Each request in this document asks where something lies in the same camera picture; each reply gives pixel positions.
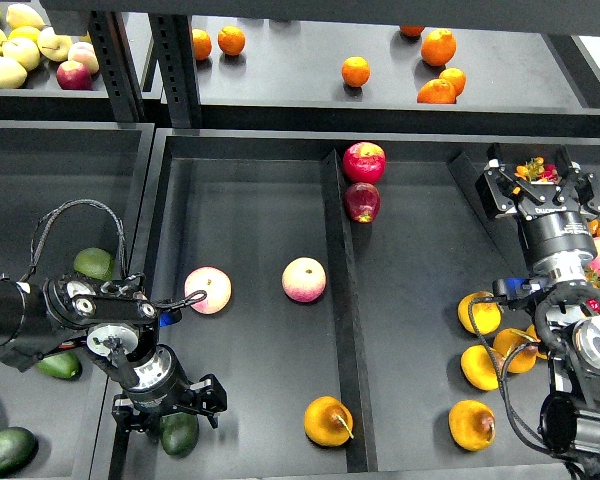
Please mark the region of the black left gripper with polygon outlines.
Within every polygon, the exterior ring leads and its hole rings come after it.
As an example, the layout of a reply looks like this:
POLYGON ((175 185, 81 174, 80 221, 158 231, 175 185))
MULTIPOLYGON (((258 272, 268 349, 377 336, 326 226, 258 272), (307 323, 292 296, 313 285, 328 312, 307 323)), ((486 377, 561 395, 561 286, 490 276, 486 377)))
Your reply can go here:
POLYGON ((124 394, 113 398, 111 413, 118 430, 158 435, 160 415, 187 403, 212 429, 218 428, 219 415, 227 410, 227 393, 214 374, 191 384, 172 349, 156 349, 152 356, 131 366, 138 378, 136 384, 123 387, 124 394))

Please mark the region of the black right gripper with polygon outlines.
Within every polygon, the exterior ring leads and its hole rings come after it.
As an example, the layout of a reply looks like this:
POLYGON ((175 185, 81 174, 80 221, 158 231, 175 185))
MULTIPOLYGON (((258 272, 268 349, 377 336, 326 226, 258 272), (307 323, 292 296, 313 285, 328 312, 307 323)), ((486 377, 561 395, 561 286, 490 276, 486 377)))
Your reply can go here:
POLYGON ((499 143, 489 146, 487 159, 475 183, 479 199, 490 220, 517 217, 518 237, 530 272, 547 272, 553 261, 585 267, 596 257, 584 217, 600 216, 600 202, 595 196, 598 178, 572 160, 565 146, 559 148, 555 162, 559 181, 552 204, 556 207, 534 204, 531 183, 518 177, 512 165, 502 162, 499 143))

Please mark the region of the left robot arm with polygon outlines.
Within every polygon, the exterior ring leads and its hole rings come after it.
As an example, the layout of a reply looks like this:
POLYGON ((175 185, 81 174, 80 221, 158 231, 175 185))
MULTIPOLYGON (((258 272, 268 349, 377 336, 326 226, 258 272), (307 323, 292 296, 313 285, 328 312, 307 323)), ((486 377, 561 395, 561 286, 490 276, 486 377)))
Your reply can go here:
POLYGON ((195 290, 179 300, 151 301, 144 276, 126 264, 123 224, 114 221, 119 280, 69 273, 30 283, 53 223, 76 206, 66 202, 43 216, 30 245, 30 264, 17 281, 0 279, 0 362, 24 372, 45 358, 84 348, 90 361, 117 383, 112 414, 124 431, 156 431, 161 418, 186 413, 218 426, 227 394, 208 374, 192 382, 175 352, 159 341, 160 320, 175 316, 207 296, 195 290))

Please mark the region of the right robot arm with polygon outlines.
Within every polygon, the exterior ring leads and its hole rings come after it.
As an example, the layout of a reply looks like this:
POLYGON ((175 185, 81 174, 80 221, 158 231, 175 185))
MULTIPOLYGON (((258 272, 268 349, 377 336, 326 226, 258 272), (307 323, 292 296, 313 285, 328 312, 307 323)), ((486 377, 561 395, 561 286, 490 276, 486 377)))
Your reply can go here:
POLYGON ((549 393, 531 431, 512 409, 509 423, 532 449, 561 461, 574 479, 600 479, 600 289, 585 270, 597 250, 589 221, 600 215, 594 176, 560 149, 552 170, 523 173, 503 161, 499 144, 475 188, 486 217, 511 217, 528 270, 493 282, 489 303, 523 310, 534 346, 547 357, 549 393))

